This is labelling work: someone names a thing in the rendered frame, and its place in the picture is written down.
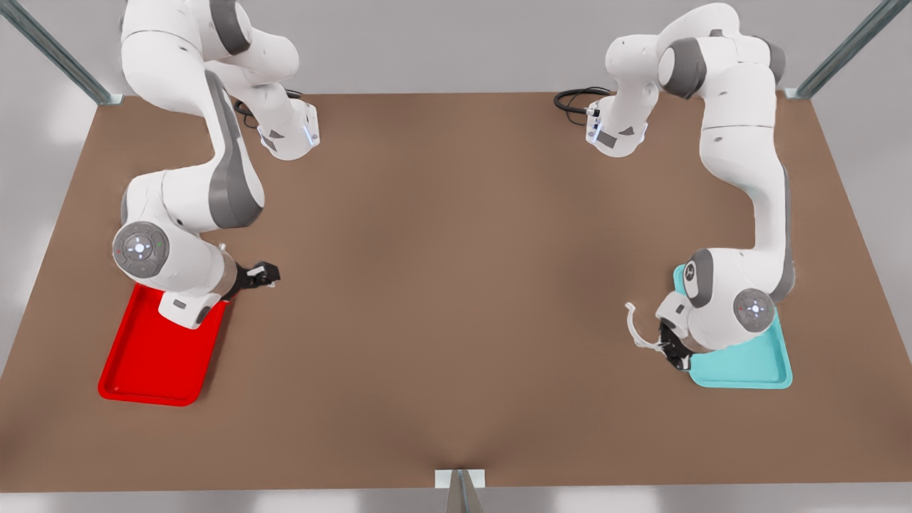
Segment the white drainage pipe clamp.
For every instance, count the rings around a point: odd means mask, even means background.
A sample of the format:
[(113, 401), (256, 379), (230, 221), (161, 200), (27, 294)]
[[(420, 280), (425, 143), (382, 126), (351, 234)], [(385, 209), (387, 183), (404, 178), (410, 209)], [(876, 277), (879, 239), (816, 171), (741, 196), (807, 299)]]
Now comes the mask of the white drainage pipe clamp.
[(639, 334), (638, 329), (636, 329), (634, 322), (634, 314), (636, 312), (636, 307), (631, 302), (626, 302), (626, 328), (628, 328), (629, 334), (634, 341), (636, 347), (639, 348), (649, 348), (649, 350), (657, 351), (657, 353), (662, 353), (665, 347), (665, 340), (663, 331), (665, 329), (665, 324), (663, 321), (659, 321), (658, 325), (658, 338), (655, 342), (647, 341), (645, 338)]

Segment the turquoise plastic tray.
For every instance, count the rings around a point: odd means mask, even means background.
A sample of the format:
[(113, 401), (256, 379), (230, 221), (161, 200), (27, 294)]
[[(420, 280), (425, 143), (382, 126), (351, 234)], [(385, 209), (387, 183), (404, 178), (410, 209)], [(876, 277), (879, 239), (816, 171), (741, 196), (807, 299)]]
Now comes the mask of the turquoise plastic tray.
[(779, 319), (750, 341), (713, 353), (697, 354), (688, 371), (704, 388), (781, 390), (792, 384), (784, 334)]

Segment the red plastic tray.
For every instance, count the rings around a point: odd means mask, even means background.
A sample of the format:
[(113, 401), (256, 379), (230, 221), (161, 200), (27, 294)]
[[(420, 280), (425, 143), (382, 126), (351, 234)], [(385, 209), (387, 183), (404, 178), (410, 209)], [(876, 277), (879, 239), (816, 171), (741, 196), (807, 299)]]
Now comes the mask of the red plastic tray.
[(136, 284), (105, 361), (98, 393), (107, 400), (185, 407), (202, 392), (228, 305), (220, 301), (196, 329), (157, 311), (162, 292)]

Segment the silver frame post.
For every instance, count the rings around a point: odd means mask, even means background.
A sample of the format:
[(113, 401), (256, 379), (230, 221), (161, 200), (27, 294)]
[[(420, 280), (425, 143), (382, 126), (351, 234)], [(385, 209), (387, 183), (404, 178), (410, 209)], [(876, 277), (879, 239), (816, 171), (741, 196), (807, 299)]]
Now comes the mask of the silver frame post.
[(436, 470), (435, 487), (446, 488), (446, 513), (485, 513), (477, 489), (486, 487), (485, 470)]
[(912, 0), (880, 0), (879, 4), (797, 88), (785, 88), (786, 98), (811, 100), (854, 56), (876, 38)]
[(117, 106), (123, 94), (112, 94), (75, 59), (48, 29), (35, 19), (17, 0), (0, 0), (3, 16), (23, 37), (35, 46), (72, 83), (78, 86), (98, 106)]

